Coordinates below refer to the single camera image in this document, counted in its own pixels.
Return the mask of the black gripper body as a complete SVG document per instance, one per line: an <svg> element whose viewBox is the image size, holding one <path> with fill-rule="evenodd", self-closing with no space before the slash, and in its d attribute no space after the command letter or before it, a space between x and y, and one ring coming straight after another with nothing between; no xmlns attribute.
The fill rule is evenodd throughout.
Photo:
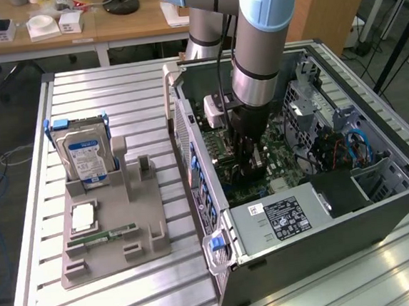
<svg viewBox="0 0 409 306"><path fill-rule="evenodd" d="M261 142L267 128L269 113L269 104L260 107L243 104L232 110L231 142L236 154L252 152L254 145Z"/></svg>

